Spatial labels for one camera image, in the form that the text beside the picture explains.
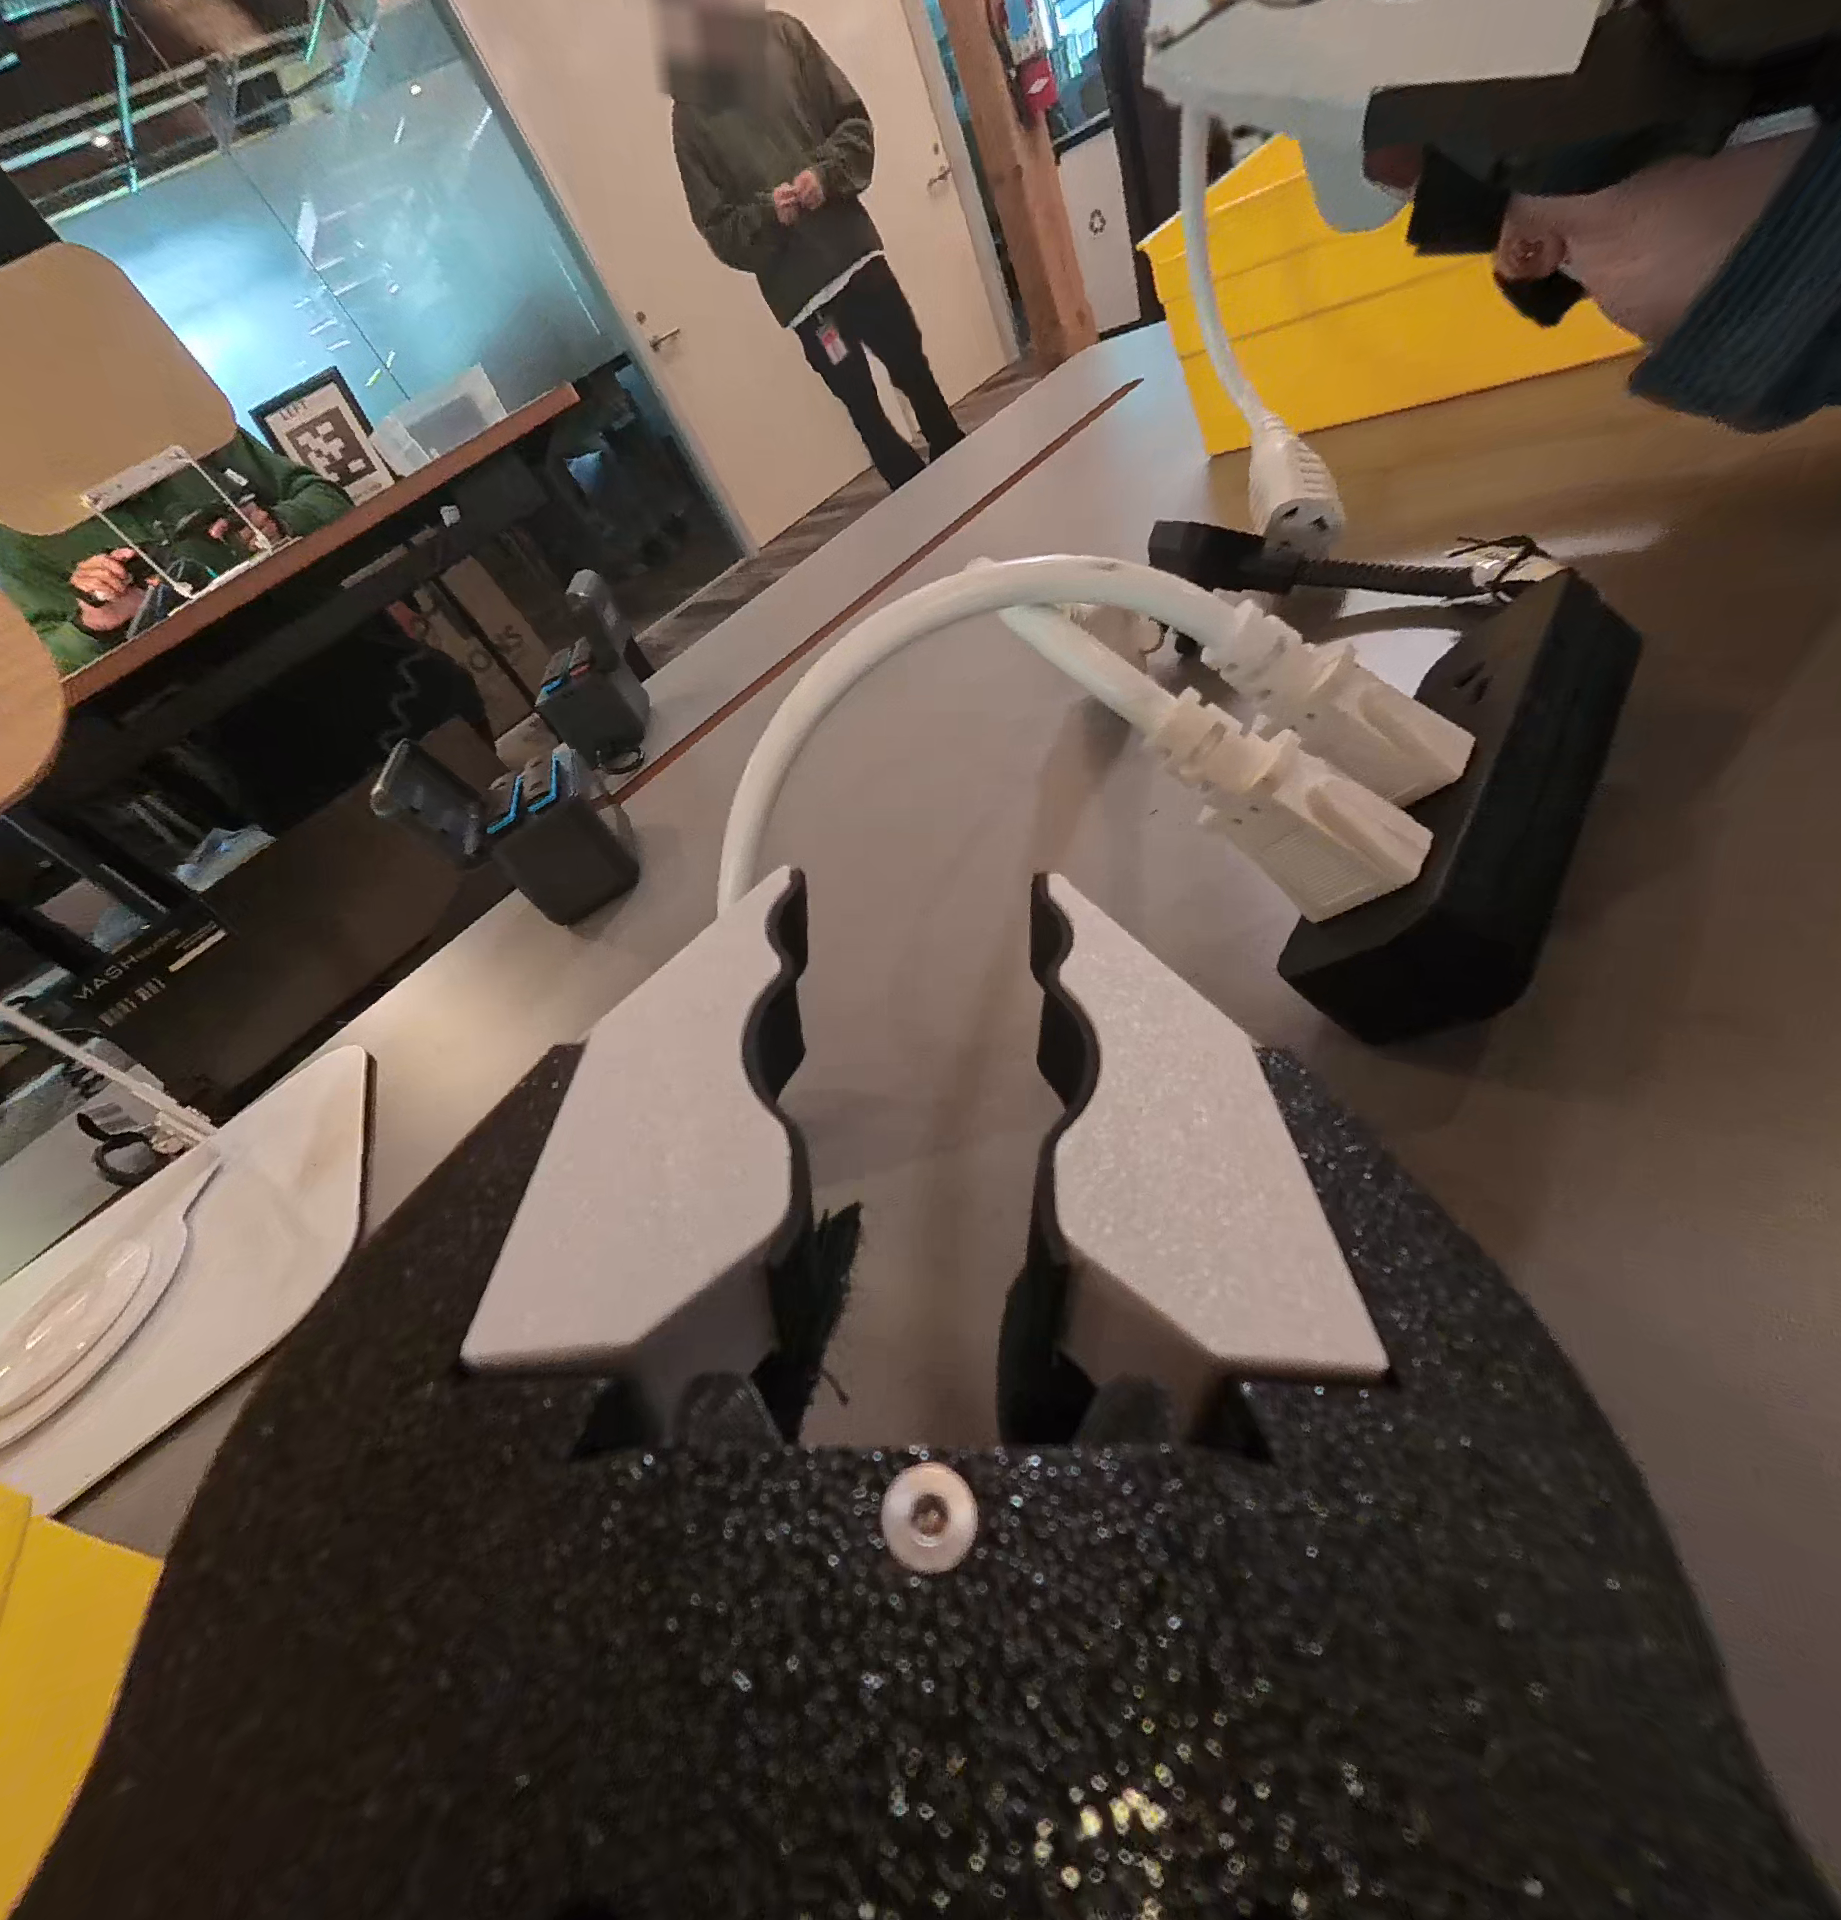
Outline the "yellow plastic bin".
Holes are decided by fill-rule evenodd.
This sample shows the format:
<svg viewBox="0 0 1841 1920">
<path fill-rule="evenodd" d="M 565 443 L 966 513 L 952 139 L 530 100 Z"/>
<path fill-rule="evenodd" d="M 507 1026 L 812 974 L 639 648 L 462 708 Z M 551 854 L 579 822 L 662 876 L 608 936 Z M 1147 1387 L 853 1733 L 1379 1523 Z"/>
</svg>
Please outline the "yellow plastic bin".
<svg viewBox="0 0 1841 1920">
<path fill-rule="evenodd" d="M 1207 193 L 1230 346 L 1293 431 L 1379 421 L 1639 350 L 1584 303 L 1556 329 L 1511 308 L 1475 257 L 1418 257 L 1408 220 L 1345 234 L 1320 214 L 1283 137 Z"/>
<path fill-rule="evenodd" d="M 0 1918 L 68 1818 L 161 1577 L 0 1486 Z"/>
</svg>

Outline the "person's right forearm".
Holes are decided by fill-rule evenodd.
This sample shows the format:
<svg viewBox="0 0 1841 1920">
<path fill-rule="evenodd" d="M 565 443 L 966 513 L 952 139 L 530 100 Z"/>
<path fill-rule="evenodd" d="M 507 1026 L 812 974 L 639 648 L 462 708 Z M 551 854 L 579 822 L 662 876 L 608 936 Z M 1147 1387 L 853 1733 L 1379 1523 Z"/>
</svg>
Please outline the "person's right forearm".
<svg viewBox="0 0 1841 1920">
<path fill-rule="evenodd" d="M 1743 434 L 1841 412 L 1841 116 L 1815 134 L 1629 391 Z"/>
</svg>

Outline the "black cardboard box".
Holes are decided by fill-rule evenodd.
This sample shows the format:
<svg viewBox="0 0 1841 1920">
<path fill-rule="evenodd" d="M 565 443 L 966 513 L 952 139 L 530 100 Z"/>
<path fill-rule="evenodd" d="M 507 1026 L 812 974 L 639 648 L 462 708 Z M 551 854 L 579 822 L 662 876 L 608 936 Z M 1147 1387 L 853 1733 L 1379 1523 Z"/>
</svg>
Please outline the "black cardboard box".
<svg viewBox="0 0 1841 1920">
<path fill-rule="evenodd" d="M 78 1044 L 108 1041 L 221 1115 L 294 1066 L 504 897 L 353 793 L 156 922 L 0 828 L 0 998 Z"/>
</svg>

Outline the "wooden post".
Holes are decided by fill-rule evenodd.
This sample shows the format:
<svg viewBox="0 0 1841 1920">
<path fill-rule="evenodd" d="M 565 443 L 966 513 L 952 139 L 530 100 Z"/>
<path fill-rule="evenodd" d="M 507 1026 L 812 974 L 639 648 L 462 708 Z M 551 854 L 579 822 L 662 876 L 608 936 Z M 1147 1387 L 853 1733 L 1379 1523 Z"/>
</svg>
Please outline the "wooden post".
<svg viewBox="0 0 1841 1920">
<path fill-rule="evenodd" d="M 943 3 L 987 188 L 1029 322 L 1029 349 L 1050 370 L 1100 343 L 1050 139 L 1016 107 L 1008 60 L 987 3 Z"/>
</svg>

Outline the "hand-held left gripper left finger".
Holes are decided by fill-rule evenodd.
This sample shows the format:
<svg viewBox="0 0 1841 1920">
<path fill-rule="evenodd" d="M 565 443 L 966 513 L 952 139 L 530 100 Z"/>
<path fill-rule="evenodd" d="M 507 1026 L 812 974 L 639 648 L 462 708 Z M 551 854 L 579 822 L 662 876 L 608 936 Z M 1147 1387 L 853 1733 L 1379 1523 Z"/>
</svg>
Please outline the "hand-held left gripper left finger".
<svg viewBox="0 0 1841 1920">
<path fill-rule="evenodd" d="M 666 1420 L 693 1381 L 787 1361 L 814 1231 L 782 1112 L 806 908 L 778 868 L 589 1031 L 462 1336 L 469 1374 L 622 1381 Z"/>
</svg>

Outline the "black power strip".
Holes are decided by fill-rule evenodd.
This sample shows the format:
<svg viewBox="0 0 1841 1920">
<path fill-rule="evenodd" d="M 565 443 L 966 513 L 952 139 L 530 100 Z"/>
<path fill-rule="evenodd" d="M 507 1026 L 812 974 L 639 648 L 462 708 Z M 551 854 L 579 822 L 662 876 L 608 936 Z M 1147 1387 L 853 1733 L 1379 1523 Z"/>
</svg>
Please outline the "black power strip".
<svg viewBox="0 0 1841 1920">
<path fill-rule="evenodd" d="M 1420 879 L 1296 925 L 1281 981 L 1370 1047 L 1510 1010 L 1556 925 L 1641 648 L 1572 569 L 1474 621 L 1418 690 L 1475 740 L 1461 780 L 1410 806 L 1434 835 Z"/>
</svg>

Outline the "clear plastic box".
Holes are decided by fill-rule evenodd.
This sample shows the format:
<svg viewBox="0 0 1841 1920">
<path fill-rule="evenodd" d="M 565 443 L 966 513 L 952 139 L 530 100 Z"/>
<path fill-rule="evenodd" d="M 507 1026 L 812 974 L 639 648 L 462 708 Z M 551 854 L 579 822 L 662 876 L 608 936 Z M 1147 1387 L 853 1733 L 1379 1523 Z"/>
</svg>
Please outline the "clear plastic box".
<svg viewBox="0 0 1841 1920">
<path fill-rule="evenodd" d="M 475 443 L 504 419 L 498 388 L 475 363 L 384 414 L 370 432 L 370 445 L 393 474 L 406 478 Z"/>
</svg>

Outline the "black battery charger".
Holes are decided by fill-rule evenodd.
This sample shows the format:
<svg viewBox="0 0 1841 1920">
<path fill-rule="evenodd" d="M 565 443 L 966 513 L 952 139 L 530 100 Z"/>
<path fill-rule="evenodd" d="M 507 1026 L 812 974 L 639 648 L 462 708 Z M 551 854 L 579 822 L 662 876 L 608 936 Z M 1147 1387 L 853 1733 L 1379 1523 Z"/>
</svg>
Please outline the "black battery charger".
<svg viewBox="0 0 1841 1920">
<path fill-rule="evenodd" d="M 596 770 L 628 774 L 645 761 L 649 663 L 596 571 L 570 579 L 565 609 L 572 638 L 551 656 L 535 713 L 558 745 Z"/>
<path fill-rule="evenodd" d="M 566 742 L 475 789 L 405 739 L 369 803 L 374 816 L 411 833 L 454 870 L 498 873 L 557 927 L 579 925 L 622 899 L 643 873 L 624 810 Z"/>
</svg>

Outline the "person's right hand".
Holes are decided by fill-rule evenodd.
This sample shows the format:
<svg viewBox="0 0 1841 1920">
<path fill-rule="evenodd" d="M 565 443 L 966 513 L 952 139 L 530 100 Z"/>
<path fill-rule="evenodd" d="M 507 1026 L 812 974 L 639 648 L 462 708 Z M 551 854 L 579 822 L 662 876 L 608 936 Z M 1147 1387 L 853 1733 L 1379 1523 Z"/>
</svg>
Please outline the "person's right hand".
<svg viewBox="0 0 1841 1920">
<path fill-rule="evenodd" d="M 1819 134 L 1818 126 L 1673 157 L 1598 195 L 1516 197 L 1493 255 L 1503 287 L 1565 276 L 1657 346 L 1720 276 Z"/>
</svg>

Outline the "white recycling bin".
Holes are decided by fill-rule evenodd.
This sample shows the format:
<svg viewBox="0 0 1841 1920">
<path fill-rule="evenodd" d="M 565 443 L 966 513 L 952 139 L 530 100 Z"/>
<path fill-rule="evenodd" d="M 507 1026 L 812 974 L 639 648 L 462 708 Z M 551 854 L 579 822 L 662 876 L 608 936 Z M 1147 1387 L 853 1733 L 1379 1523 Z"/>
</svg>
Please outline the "white recycling bin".
<svg viewBox="0 0 1841 1920">
<path fill-rule="evenodd" d="M 1055 148 L 1083 290 L 1103 338 L 1161 325 L 1144 239 L 1130 218 L 1119 143 L 1103 114 Z"/>
</svg>

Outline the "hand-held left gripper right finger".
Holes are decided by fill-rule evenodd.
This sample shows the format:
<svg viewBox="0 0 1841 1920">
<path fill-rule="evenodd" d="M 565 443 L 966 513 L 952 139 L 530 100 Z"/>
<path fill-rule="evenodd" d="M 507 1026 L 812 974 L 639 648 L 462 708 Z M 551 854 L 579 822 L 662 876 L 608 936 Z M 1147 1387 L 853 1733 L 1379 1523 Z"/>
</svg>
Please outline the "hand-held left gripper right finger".
<svg viewBox="0 0 1841 1920">
<path fill-rule="evenodd" d="M 1118 1382 L 1205 1432 L 1232 1389 L 1374 1387 L 1391 1362 L 1258 1044 L 1072 881 L 1029 897 L 1029 1432 Z"/>
</svg>

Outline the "long wooden table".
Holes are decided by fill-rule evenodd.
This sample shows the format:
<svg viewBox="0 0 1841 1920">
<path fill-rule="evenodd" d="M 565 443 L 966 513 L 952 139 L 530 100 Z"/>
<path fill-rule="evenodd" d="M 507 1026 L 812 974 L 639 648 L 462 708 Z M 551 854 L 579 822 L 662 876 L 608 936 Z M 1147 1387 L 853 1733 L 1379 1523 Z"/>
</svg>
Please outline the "long wooden table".
<svg viewBox="0 0 1841 1920">
<path fill-rule="evenodd" d="M 393 557 L 419 565 L 423 579 L 471 557 L 477 545 L 551 506 L 543 478 L 549 434 L 579 405 L 579 388 L 565 383 L 331 527 L 215 584 L 156 629 L 68 675 L 68 713 L 91 708 L 187 644 L 226 633 L 246 612 L 281 612 L 306 589 L 336 592 L 350 580 L 384 580 Z"/>
</svg>

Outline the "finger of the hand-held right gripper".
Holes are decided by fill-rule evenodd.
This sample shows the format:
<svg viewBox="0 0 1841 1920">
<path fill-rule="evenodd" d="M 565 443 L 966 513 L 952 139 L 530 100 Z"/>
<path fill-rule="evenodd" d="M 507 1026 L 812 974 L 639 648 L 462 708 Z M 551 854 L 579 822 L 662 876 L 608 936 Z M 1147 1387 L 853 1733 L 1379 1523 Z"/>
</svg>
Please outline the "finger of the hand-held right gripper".
<svg viewBox="0 0 1841 1920">
<path fill-rule="evenodd" d="M 1364 232 L 1406 202 L 1366 176 L 1367 104 L 1385 86 L 1448 80 L 1459 40 L 1459 3 L 1160 3 L 1145 79 L 1232 132 L 1296 140 L 1321 216 Z"/>
</svg>

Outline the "framed marker tag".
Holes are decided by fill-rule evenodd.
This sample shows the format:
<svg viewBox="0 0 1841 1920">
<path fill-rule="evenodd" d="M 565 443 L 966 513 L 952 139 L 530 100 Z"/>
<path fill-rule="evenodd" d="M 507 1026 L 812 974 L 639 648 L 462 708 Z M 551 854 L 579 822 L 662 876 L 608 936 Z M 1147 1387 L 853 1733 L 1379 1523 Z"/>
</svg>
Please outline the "framed marker tag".
<svg viewBox="0 0 1841 1920">
<path fill-rule="evenodd" d="M 285 461 L 308 468 L 363 506 L 393 490 L 398 477 L 373 441 L 356 393 L 334 367 L 258 400 L 251 421 Z"/>
</svg>

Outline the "red fire extinguisher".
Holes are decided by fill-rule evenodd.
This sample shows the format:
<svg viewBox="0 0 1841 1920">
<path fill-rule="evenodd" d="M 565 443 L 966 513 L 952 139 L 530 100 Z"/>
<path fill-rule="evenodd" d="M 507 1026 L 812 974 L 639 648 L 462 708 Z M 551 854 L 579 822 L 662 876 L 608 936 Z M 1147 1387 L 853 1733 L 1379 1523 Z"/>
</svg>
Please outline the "red fire extinguisher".
<svg viewBox="0 0 1841 1920">
<path fill-rule="evenodd" d="M 1042 126 L 1062 96 L 1050 6 L 998 3 L 996 24 L 1019 119 L 1025 129 Z"/>
</svg>

